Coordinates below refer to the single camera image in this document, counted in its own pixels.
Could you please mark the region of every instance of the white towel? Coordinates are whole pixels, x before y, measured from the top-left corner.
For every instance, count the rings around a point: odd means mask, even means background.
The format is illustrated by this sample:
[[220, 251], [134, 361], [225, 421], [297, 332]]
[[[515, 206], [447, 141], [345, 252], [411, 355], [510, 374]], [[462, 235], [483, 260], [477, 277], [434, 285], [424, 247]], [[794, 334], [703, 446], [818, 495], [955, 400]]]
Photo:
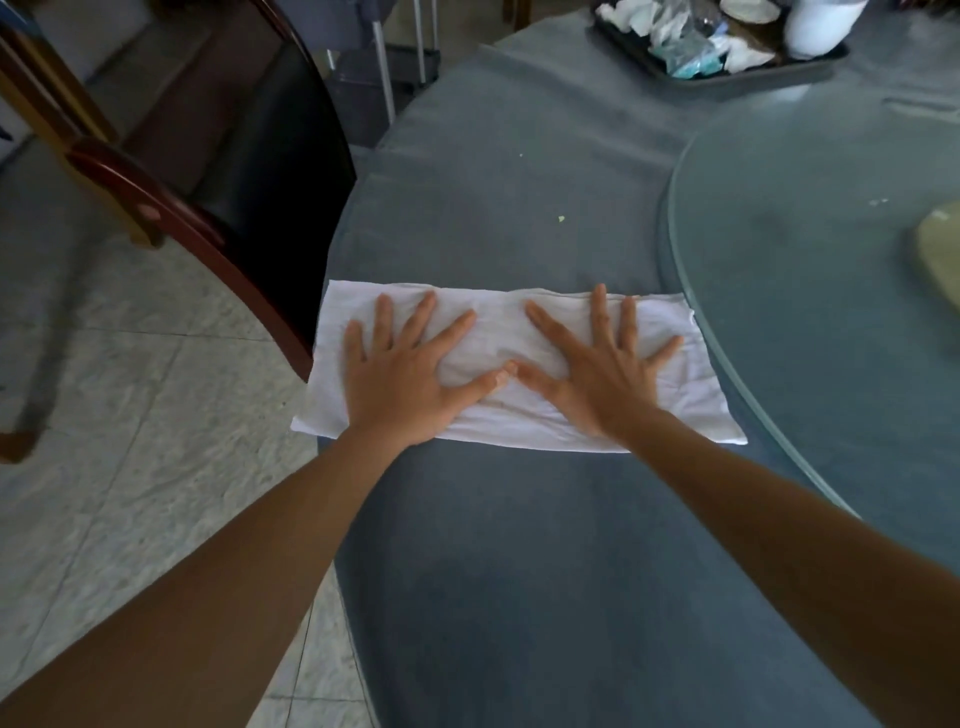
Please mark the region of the white towel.
[[[317, 324], [313, 371], [300, 413], [293, 421], [294, 430], [332, 438], [347, 428], [343, 387], [343, 337], [347, 322], [357, 319], [363, 323], [369, 350], [376, 297], [386, 293], [394, 300], [394, 330], [399, 334], [427, 290], [430, 286], [411, 283], [330, 282]], [[534, 362], [552, 376], [566, 375], [564, 358], [527, 320], [523, 312], [527, 299], [543, 306], [581, 340], [590, 341], [589, 293], [561, 295], [541, 289], [507, 293], [462, 288], [435, 290], [437, 307], [424, 341], [464, 311], [473, 308], [477, 312], [473, 328], [437, 370], [440, 381], [448, 386], [465, 384], [508, 359]], [[619, 325], [622, 298], [608, 296], [614, 330]], [[683, 347], [657, 377], [660, 406], [715, 442], [746, 445], [747, 438], [731, 417], [720, 382], [710, 367], [704, 336], [684, 297], [646, 296], [637, 302], [636, 318], [639, 353], [643, 355], [655, 352], [674, 334], [684, 338]], [[506, 448], [624, 451], [609, 440], [582, 434], [552, 404], [514, 380], [465, 410], [440, 437]]]

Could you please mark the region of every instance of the black tray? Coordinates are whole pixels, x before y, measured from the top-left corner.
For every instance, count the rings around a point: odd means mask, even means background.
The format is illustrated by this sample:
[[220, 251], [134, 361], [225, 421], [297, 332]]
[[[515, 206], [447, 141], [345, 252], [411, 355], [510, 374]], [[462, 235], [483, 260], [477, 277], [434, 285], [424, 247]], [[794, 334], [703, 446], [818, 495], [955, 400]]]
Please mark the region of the black tray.
[[740, 90], [762, 90], [781, 88], [790, 85], [815, 84], [833, 76], [834, 66], [850, 54], [846, 44], [811, 61], [796, 61], [787, 57], [783, 50], [783, 22], [789, 11], [784, 9], [774, 23], [766, 26], [748, 26], [750, 32], [767, 47], [777, 52], [778, 57], [757, 68], [740, 73], [720, 71], [712, 76], [694, 76], [692, 79], [676, 79], [666, 72], [666, 65], [649, 52], [650, 38], [640, 37], [636, 33], [620, 33], [615, 25], [594, 16], [594, 27], [614, 45], [620, 47], [630, 58], [639, 63], [658, 81], [673, 87], [687, 89], [706, 89], [737, 86]]

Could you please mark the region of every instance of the white container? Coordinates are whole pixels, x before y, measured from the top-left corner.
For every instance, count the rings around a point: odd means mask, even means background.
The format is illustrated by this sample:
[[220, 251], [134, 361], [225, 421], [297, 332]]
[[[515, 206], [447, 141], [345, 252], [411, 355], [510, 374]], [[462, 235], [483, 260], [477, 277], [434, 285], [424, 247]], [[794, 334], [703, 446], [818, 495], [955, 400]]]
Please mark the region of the white container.
[[807, 61], [836, 48], [867, 7], [867, 0], [797, 0], [786, 18], [783, 37], [792, 58]]

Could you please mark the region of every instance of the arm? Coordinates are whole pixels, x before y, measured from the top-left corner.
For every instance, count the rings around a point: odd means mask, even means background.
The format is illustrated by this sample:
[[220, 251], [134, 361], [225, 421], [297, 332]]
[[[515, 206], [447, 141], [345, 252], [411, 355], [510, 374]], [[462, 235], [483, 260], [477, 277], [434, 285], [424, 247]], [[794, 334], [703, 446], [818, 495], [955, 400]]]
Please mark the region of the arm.
[[381, 297], [369, 354], [351, 322], [347, 431], [11, 694], [0, 725], [245, 726], [379, 477], [507, 380], [437, 382], [475, 316], [420, 345], [435, 301], [394, 342]]
[[956, 725], [960, 580], [658, 409], [656, 373], [680, 340], [637, 358], [633, 299], [624, 300], [616, 341], [605, 299], [598, 286], [592, 347], [528, 303], [531, 321], [566, 356], [570, 379], [513, 363], [517, 378], [646, 462], [884, 724]]

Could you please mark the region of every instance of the forearm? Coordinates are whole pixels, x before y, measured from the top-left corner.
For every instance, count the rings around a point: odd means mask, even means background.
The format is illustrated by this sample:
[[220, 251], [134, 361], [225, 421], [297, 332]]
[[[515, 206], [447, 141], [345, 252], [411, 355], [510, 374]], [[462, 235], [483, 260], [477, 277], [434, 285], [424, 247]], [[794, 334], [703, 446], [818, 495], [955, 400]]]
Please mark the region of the forearm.
[[951, 573], [667, 413], [644, 410], [622, 440], [885, 723], [955, 723], [960, 581]]
[[0, 724], [242, 726], [398, 454], [348, 430], [0, 704]]

